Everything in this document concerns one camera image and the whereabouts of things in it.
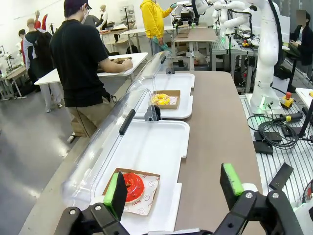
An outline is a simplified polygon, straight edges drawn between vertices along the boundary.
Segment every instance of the yellow hoodie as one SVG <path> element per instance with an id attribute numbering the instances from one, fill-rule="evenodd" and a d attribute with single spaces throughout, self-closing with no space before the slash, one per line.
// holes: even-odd
<path id="1" fill-rule="evenodd" d="M 163 18 L 171 13 L 168 8 L 163 11 L 158 3 L 153 0 L 143 0 L 140 5 L 142 11 L 143 24 L 145 25 L 146 35 L 148 38 L 163 38 L 164 35 L 164 21 Z"/>

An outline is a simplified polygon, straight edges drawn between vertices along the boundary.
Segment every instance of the clear plastic cover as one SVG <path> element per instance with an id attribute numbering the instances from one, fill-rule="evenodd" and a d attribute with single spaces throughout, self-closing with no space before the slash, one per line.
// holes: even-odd
<path id="1" fill-rule="evenodd" d="M 129 92 L 116 103 L 78 158 L 68 180 L 62 184 L 63 200 L 68 207 L 75 206 L 81 210 L 88 207 L 93 199 L 91 188 L 97 176 L 106 169 L 124 133 L 127 134 L 128 125 L 136 119 L 143 119 L 137 118 L 135 112 L 147 100 L 151 100 L 151 92 L 146 89 Z M 145 117 L 146 123 L 157 120 L 154 105 L 150 104 L 139 116 Z"/>
<path id="2" fill-rule="evenodd" d="M 140 87 L 147 79 L 152 81 L 152 92 L 157 91 L 155 78 L 160 71 L 166 71 L 166 69 L 170 66 L 171 57 L 172 56 L 169 51 L 162 51 L 158 54 L 155 54 L 145 65 L 145 67 L 140 71 L 133 83 L 129 86 L 127 93 L 134 90 L 142 89 Z"/>

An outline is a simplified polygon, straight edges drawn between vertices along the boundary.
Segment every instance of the face mask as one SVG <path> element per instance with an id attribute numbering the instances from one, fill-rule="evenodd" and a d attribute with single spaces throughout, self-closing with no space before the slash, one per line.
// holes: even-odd
<path id="1" fill-rule="evenodd" d="M 86 18 L 87 18 L 87 16 L 89 15 L 89 12 L 90 12 L 90 10 L 87 10 L 87 14 L 85 14 L 84 13 L 84 18 L 83 18 L 83 20 L 82 20 L 82 24 L 84 24 L 85 23 L 85 21 L 86 21 Z"/>

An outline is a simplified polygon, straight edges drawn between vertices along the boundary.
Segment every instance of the donut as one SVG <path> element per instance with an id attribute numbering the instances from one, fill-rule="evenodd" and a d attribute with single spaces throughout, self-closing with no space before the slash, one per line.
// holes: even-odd
<path id="1" fill-rule="evenodd" d="M 126 203 L 131 203 L 140 198 L 145 186 L 142 179 L 133 173 L 124 174 L 124 180 L 127 187 Z"/>
<path id="2" fill-rule="evenodd" d="M 167 94 L 156 94 L 152 97 L 152 103 L 155 105 L 168 105 L 171 103 L 171 98 Z"/>

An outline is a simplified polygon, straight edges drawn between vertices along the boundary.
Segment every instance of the person in yellow hoodie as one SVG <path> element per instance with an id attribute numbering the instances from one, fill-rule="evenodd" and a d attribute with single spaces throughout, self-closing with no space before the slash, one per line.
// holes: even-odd
<path id="1" fill-rule="evenodd" d="M 156 0 L 143 0 L 140 5 L 142 11 L 143 24 L 146 29 L 147 38 L 149 38 L 152 55 L 162 51 L 161 46 L 164 44 L 164 21 L 163 18 L 170 15 L 176 4 L 164 11 Z M 158 39 L 158 44 L 153 41 L 153 38 Z"/>

